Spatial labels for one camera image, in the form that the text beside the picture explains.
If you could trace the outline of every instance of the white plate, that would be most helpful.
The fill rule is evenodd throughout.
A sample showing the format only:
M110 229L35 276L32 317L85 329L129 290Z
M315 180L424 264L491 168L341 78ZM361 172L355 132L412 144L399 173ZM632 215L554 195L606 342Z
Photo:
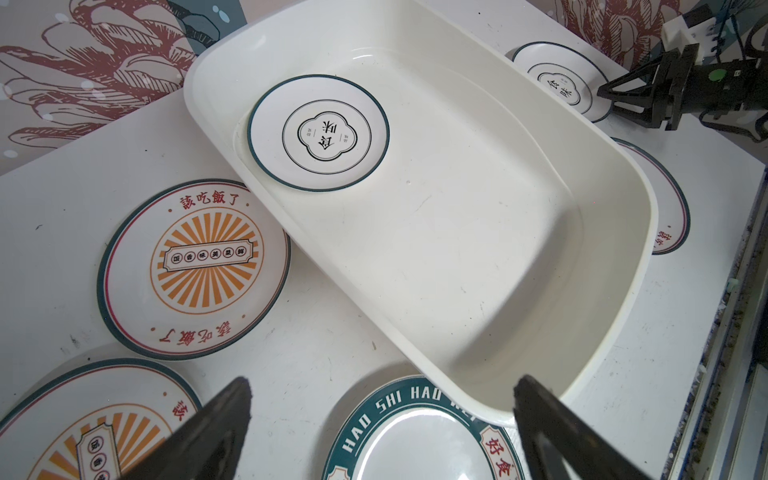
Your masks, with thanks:
M389 124L379 102L359 85L304 75L280 82L256 103L248 145L275 180L301 190L338 190L379 166Z
M387 383L346 420L324 480L522 480L503 428L468 414L424 376Z
M248 145L251 105L318 71L362 85L392 132L373 174L322 194L275 181ZM525 373L568 400L610 351L657 233L650 184L584 116L421 3L297 3L206 50L184 98L302 250L478 417L513 425Z
M690 231L690 211L680 185L651 154L628 141L619 138L614 140L629 151L654 187L659 204L659 230L654 242L654 255L677 250L688 238Z
M511 59L589 121L598 122L611 113L611 101L598 97L598 87L608 81L607 77L579 52L565 45L535 41L520 47Z
M82 366L0 421L2 477L117 480L200 408L189 384L157 363Z
M107 327L158 359L237 341L277 300L290 239L240 182L195 180L155 195L112 237L98 274Z

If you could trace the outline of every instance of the plate rim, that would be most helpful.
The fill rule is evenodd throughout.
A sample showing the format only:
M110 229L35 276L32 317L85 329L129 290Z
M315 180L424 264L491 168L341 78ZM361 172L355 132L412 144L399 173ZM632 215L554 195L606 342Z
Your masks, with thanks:
M88 373L95 372L97 370L101 370L104 367L115 367L115 366L129 366L129 367L143 367L149 370L154 370L155 372L166 376L169 380L175 382L176 384L181 387L182 390L192 399L192 403L194 403L195 408L199 412L203 408L203 404L200 403L200 398L195 393L192 386L185 380L181 375L176 373L175 371L171 370L170 368L166 367L165 365L161 365L160 363L153 362L149 359L140 359L140 358L134 358L134 357L121 357L116 359L106 359L106 360L97 360L96 362L87 363L86 365L79 366L76 369L72 369L68 372L65 372L50 382L45 383L40 388L36 389L34 392L27 395L17 406L15 406L13 409L11 409L10 412L8 412L2 419L0 419L0 436L5 433L5 430L13 424L18 418L20 418L20 415L24 413L24 411L33 406L38 400L42 399L46 394L48 394L51 390L55 389L56 387L59 387L66 382L69 382L70 380L74 379L78 376L87 375Z
M331 443L331 448L328 451L328 455L326 457L326 461L323 464L323 472L322 472L323 480L325 480L325 478L327 478L327 476L328 476L328 467L329 467L329 464L330 464L330 461L331 461L331 457L333 456L333 453L336 450L336 447L338 446L337 444L339 443L339 439L341 439L342 434L344 433L344 430L350 424L350 422L354 419L354 417L356 416L356 413L358 412L358 410L360 410L362 405L365 404L366 402L368 402L378 392L384 390L386 387L388 387L388 386L390 386L390 385L392 385L394 383L397 383L397 382L401 382L401 381L405 381L405 380L412 380L412 379L424 379L427 382L429 382L430 384L432 384L432 388L433 389L439 389L439 387L436 386L434 383L432 383L432 380L427 378L426 375L423 375L423 374L413 374L413 375L400 376L400 377L398 377L396 379L392 379L392 380L390 380L390 381L380 385L379 387L374 389L371 393L366 395L365 398L360 400L360 402L358 402L357 405L353 409L351 409L349 411L349 414L346 417L346 419L344 420L344 423L339 428L339 433L337 433L336 436L333 438L333 443ZM426 408L426 409L434 409L434 407L431 407L431 406L421 406L421 407L422 408ZM482 422L483 424L485 424L485 427L489 427L490 426L490 427L492 427L494 429L497 429L502 434L502 436L504 437L504 440L507 442L507 445L509 445L509 447L511 449L512 458L515 460L515 467L517 468L517 472L518 472L518 474L520 476L520 480L525 480L525 472L523 471L522 464L520 463L520 458L518 457L518 454L515 451L515 446L513 445L512 440L509 438L509 434L506 432L506 428L502 427L502 426L499 426L499 425L492 425L492 424L490 424L490 423L486 422L485 420L482 420L482 419L480 419L478 417L475 417L475 421L476 422L477 421ZM366 437L363 439L363 443L360 444L360 448L362 448L368 442L369 439L370 439L370 435L366 435ZM491 474L492 474L493 478L496 477L495 470L492 468L492 466L491 466Z
M213 183L213 182L234 185L237 187L244 188L245 190L248 190L250 192L250 189L243 182L239 182L236 180L229 180L226 178L204 178L199 180L189 180L189 181L174 185L172 187L168 187L165 190L162 190L161 192L153 195L152 197L142 202L138 207L136 207L133 211L131 211L130 214L128 214L126 219L123 220L123 222L120 224L120 226L116 229L116 231L112 235L112 238L109 240L109 244L104 250L104 255L101 256L101 262L99 263L98 275L96 278L96 300L98 301L98 309L99 309L99 313L101 314L101 319L104 320L104 324L107 326L112 336L118 342L122 343L127 348L143 356L147 356L152 359L158 359L158 360L181 361L181 360L200 358L201 356L210 355L211 353L215 353L215 352L218 352L219 350L227 348L228 346L232 345L233 343L243 338L246 334L248 334L248 332L250 332L253 328L255 328L256 325L261 323L261 320L264 319L264 317L271 311L275 302L277 302L277 298L283 292L283 287L285 286L286 281L288 280L288 271L290 270L290 259L291 259L291 246L293 242L291 241L285 229L283 229L283 227L280 226L280 229L283 230L283 236L285 237L285 241L286 241L286 261L285 261L285 267L283 269L283 277L280 279L280 285L275 290L272 300L269 301L269 303L264 308L263 312L252 322L252 324L248 328L242 330L237 335L233 336L231 339L227 340L226 342L221 343L220 345L217 345L210 349L201 350L195 353L154 352L152 350L145 349L141 345L136 344L120 331L120 329L117 326L117 322L110 314L109 308L107 306L106 291L104 289L104 281L106 280L107 265L109 264L109 261L112 258L112 255L114 254L115 245L120 240L126 228L128 227L128 225L130 225L133 219L138 214L145 211L157 199L167 196L168 194L176 190L189 187L191 185Z
M278 178L278 176L276 176L275 174L273 174L273 173L272 173L272 172L271 172L271 171L270 171L270 170L269 170L267 167L265 167L265 166L264 166L264 164L262 164L262 163L261 163L261 160L259 160L259 156L258 156L258 155L256 155L256 151L253 149L253 141L251 140L251 137L250 137L250 126L253 124L253 116L256 114L256 110L257 110L257 109L259 108L259 106L261 105L261 102L263 102L263 101L266 99L266 97L267 97L269 94L271 94L273 91L275 91L277 88L279 88L279 87L282 87L283 85L285 85L286 83L289 83L289 82L291 82L291 81L295 81L295 80L301 80L301 79L303 79L303 78L331 78L331 79L333 79L333 80L339 80L339 81L343 81L343 82L345 82L345 83L348 83L348 84L352 85L353 87L355 87L355 88L358 88L358 89L359 89L360 91L362 91L364 94L368 95L368 97L369 97L371 100L373 100L373 103L374 103L374 104L376 105L376 107L379 109L379 112L381 112L381 114L382 114L382 118L384 118L384 127L385 127L385 129L386 129L386 139L385 139L385 141L384 141L384 150L382 151L382 155L381 155L381 157L380 157L380 158L379 158L379 160L376 162L376 164L373 166L373 168L371 168L371 169L370 169L370 170L369 170L369 171L368 171L368 172L367 172L365 175L363 175L362 177L358 178L357 180L355 180L355 181L353 181L353 182L351 182L351 183L348 183L348 184L346 184L346 185L342 185L342 186L340 186L340 187L334 187L334 188L320 188L320 189L318 189L318 188L307 188L307 187L299 187L298 185L293 185L293 184L290 184L290 183L288 183L287 181L285 181L285 180L283 180L283 179L281 179L281 178ZM366 179L366 178L367 178L367 177L368 177L370 174L372 174L372 173L373 173L373 172L374 172L374 171L375 171L377 168L379 168L379 165L380 165L380 164L382 163L382 161L384 160L384 157L386 156L386 152L387 152L387 150L389 149L389 135L390 135L390 131L389 131L389 119L387 118L387 116L386 116L386 113L384 112L384 108L382 108L382 106L381 106L381 104L379 103L379 101L378 101L378 100L376 100L376 98L375 98L373 95L371 95L371 93L370 93L369 91L367 91L365 88L361 87L361 86L360 86L360 85L358 85L357 83L355 83L355 82L353 82L353 81L350 81L350 80L347 80L346 78L337 77L337 76L335 76L335 75L327 75L327 74L306 74L306 75L299 75L299 76L297 76L297 77L291 77L291 78L288 78L287 80L283 80L283 81L281 81L279 84L277 84L277 85L273 86L272 88L270 88L269 90L267 90L267 91L266 91L266 93L265 93L264 95L262 95L262 96L261 96L261 98L259 98L259 101L258 101L258 102L256 102L256 105L254 105L254 106L253 106L253 109L251 110L250 114L248 115L248 122L246 123L246 126L245 126L245 127L246 127L245 137L246 137L246 139L248 140L248 150L250 151L250 155L251 155L251 157L253 157L253 159L256 161L256 163L259 165L259 167L261 167L261 169L262 169L262 170L263 170L263 171L264 171L264 172L265 172L267 175L269 175L270 177L272 177L272 178L273 178L274 180L276 180L277 182L279 182L279 183L281 183L281 184L283 184L283 185L285 185L285 186L287 186L287 187L296 188L297 190L304 190L304 191L306 191L306 192L332 192L332 191L335 191L335 190L342 190L342 189L344 189L344 188L347 188L347 187L351 187L352 185L354 185L354 184L357 184L357 183L359 183L359 182L361 182L361 181L365 180L365 179Z
M512 61L512 63L514 63L514 62L515 62L515 59L518 57L518 53L520 53L520 51L522 51L522 49L523 49L523 48L526 48L526 47L530 47L531 45L541 45L541 44L544 44L544 45L555 45L555 46L557 46L557 47L562 47L562 48L565 48L566 50L570 50L570 51L574 52L576 55L578 55L578 56L582 57L584 60L586 60L586 61L588 61L589 63L591 63L591 64L592 64L592 66L593 66L593 67L595 67L595 68L597 69L597 71L598 71L598 72L600 72L600 74L603 76L603 78L605 78L605 83L608 83L608 77L606 76L606 74L605 74L605 73L603 73L603 71L600 69L600 67L598 67L598 66L597 66L597 65L596 65L596 64L595 64L595 63L594 63L592 60L590 60L589 58L587 58L587 57L586 57L586 55L584 55L583 53L580 53L579 51L575 51L575 50L574 50L573 48L571 48L571 47L568 47L568 46L566 46L566 45L563 45L563 44L560 44L560 43L556 43L556 42L554 42L554 41L543 41L543 40L542 40L542 41L530 41L529 43L527 43L527 44L525 44L525 45L522 45L520 48L518 48L517 50L515 50L515 53L512 55L512 58L510 58L510 60ZM592 121L592 120L589 120L589 121L590 121L591 123L593 123L593 124L596 124L596 123L597 123L597 122L599 122L599 121L603 121L603 120L605 120L606 118L608 118L608 115L610 115L610 114L611 114L611 112L612 112L613 110L614 110L614 102L613 102L613 101L611 101L611 106L610 106L610 107L608 107L608 111L607 111L607 112L605 112L605 115L603 115L602 117L598 118L597 120L594 120L594 121Z
M666 250L661 250L658 252L651 252L651 255L666 255L667 253L672 253L678 248L683 246L683 243L685 243L685 240L688 240L688 233L690 232L690 208L688 207L688 200L685 198L685 194L683 193L683 189L680 188L680 185L678 184L677 180L675 180L674 176L670 173L669 170L654 157L653 155L649 154L644 149L638 147L637 145L628 142L626 140L621 140L620 138L611 137L611 140L615 141L619 145L622 145L623 147L630 148L631 150L635 150L640 155L646 157L647 160L649 160L656 168L661 170L661 173L664 174L664 176L667 178L667 181L672 184L672 188L675 190L675 193L677 194L678 198L680 199L680 202L683 204L683 218L685 221L685 230L683 231L683 234L680 235L680 239L670 248Z

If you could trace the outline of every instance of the green dot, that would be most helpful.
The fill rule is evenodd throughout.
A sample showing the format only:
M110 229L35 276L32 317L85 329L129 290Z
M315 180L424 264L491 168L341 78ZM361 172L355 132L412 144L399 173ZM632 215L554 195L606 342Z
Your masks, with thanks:
M723 68L718 68L718 69L712 70L710 72L710 80L711 81L720 81L720 80L723 80L726 75L728 75L728 71L726 71Z

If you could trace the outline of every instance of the scratch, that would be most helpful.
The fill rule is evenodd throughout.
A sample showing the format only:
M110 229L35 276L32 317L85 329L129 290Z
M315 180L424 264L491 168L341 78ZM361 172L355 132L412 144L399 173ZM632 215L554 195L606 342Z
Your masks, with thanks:
M422 204L419 205L419 208L414 210L413 213L415 214L416 212L418 212L421 209L421 207L424 207L424 204L427 203L427 200L429 200L430 198L432 198L432 195L430 195L429 197L425 198L424 201L422 202Z

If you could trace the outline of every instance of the floral wallpaper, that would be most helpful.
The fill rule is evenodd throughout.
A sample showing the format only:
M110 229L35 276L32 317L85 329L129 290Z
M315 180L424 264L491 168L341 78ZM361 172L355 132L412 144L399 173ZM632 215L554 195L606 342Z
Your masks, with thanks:
M0 0L0 18L0 174L178 90L246 23L237 0Z

